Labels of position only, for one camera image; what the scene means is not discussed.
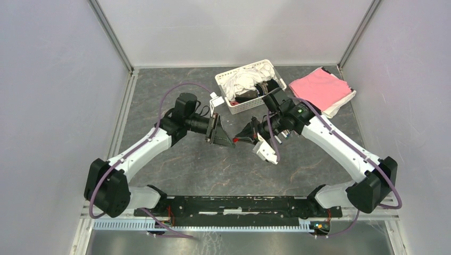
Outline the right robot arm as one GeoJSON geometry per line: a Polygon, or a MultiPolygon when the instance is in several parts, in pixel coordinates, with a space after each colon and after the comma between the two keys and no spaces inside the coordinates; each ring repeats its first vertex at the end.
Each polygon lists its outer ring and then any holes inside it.
{"type": "Polygon", "coordinates": [[[332,207],[353,206],[370,214],[376,207],[390,208],[383,200],[393,193],[398,209],[402,206],[396,191],[397,162],[367,151],[341,132],[317,107],[305,99],[289,97],[282,89],[274,89],[263,98],[268,109],[266,119],[253,117],[234,142],[254,145],[254,153],[262,160],[277,164],[280,154],[275,146],[276,135],[295,132],[312,141],[338,162],[350,175],[351,181],[320,185],[308,196],[307,210],[320,217],[332,207]]]}

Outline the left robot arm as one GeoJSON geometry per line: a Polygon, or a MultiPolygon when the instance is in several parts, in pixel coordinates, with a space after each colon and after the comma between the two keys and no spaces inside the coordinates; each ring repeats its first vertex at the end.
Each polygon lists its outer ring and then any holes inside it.
{"type": "Polygon", "coordinates": [[[91,218],[120,216],[127,209],[147,209],[153,216],[167,210],[166,194],[148,185],[132,187],[131,179],[152,159],[170,149],[188,132],[205,136],[209,144],[235,147],[224,130],[220,115],[197,113],[200,103],[191,93],[181,93],[171,108],[155,126],[133,146],[108,159],[94,160],[89,169],[84,197],[89,202],[91,218]]]}

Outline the white plastic basket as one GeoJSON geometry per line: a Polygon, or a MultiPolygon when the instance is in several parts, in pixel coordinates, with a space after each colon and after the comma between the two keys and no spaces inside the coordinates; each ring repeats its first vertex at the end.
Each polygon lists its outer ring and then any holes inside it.
{"type": "Polygon", "coordinates": [[[215,76],[232,115],[263,105],[263,97],[287,85],[268,59],[247,64],[215,76]]]}

